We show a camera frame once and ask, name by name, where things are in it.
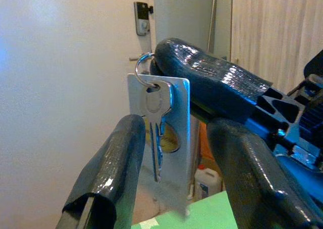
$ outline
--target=bottle label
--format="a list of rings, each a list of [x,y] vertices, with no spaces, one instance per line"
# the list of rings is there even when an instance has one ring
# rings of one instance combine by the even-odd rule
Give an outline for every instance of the bottle label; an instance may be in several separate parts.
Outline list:
[[[202,189],[202,199],[208,197],[208,186],[201,184],[201,183],[199,183],[199,186]]]

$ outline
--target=key holder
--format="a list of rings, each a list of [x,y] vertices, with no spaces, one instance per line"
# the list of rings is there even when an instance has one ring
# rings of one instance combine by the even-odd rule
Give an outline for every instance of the key holder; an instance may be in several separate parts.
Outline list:
[[[178,211],[181,215],[185,215],[187,205],[187,195],[189,194],[190,175],[192,168],[192,155],[195,146],[190,145],[190,95],[189,81],[183,78],[154,76],[154,75],[139,75],[146,82],[156,83],[163,89],[158,81],[170,83],[173,87],[173,107],[172,110],[165,116],[166,125],[169,124],[175,130],[179,148],[172,153],[164,152],[161,141],[167,138],[172,142],[171,137],[166,137],[167,128],[165,127],[164,136],[160,140],[161,149],[163,152],[163,162],[161,169],[161,181],[154,181],[154,169],[152,161],[151,139],[146,140],[148,146],[145,147],[144,158],[140,170],[138,184],[144,186],[145,189],[156,196],[157,200],[167,207]],[[142,86],[138,82],[134,74],[128,75],[128,94],[130,103],[130,113],[144,116],[141,109],[142,93],[146,86]],[[146,127],[146,135],[150,134],[150,127]]]
[[[138,76],[138,70],[139,70],[140,63],[147,60],[147,59],[151,59],[153,56],[155,56],[155,53],[150,53],[150,52],[147,52],[147,53],[143,54],[142,56],[140,56],[140,58],[138,59],[137,64],[136,64],[135,76],[136,76],[137,80],[139,81],[139,83],[146,86],[147,88],[158,89],[157,85],[148,83],[147,81],[142,80]]]

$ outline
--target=metal plate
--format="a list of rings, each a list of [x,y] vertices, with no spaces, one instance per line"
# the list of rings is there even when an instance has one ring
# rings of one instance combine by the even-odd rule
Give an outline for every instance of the metal plate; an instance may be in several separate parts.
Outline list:
[[[172,153],[163,153],[161,182],[156,183],[153,176],[151,147],[145,145],[142,166],[139,175],[139,186],[144,186],[152,196],[167,208],[177,210],[185,216],[187,196],[189,194],[191,174],[190,147],[190,85],[188,79],[140,75],[140,78],[153,82],[167,81],[174,89],[174,107],[165,116],[166,122],[175,130],[180,147]],[[133,74],[128,74],[128,91],[130,113],[141,115],[140,94],[145,87],[141,85]]]

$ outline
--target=white wall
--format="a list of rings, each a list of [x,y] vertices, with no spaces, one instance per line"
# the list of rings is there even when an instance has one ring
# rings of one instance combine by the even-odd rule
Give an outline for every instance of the white wall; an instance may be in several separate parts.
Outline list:
[[[0,0],[0,227],[53,228],[72,186],[129,113],[133,1]]]
[[[226,56],[227,60],[230,60],[231,53],[231,16],[232,0],[217,0],[214,54]]]
[[[212,0],[154,0],[157,42],[176,37],[206,49]]]

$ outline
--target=door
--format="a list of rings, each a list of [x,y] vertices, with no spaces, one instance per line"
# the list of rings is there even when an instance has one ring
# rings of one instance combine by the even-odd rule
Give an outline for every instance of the door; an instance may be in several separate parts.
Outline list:
[[[129,113],[134,1],[0,0],[0,224],[54,228],[83,166]]]

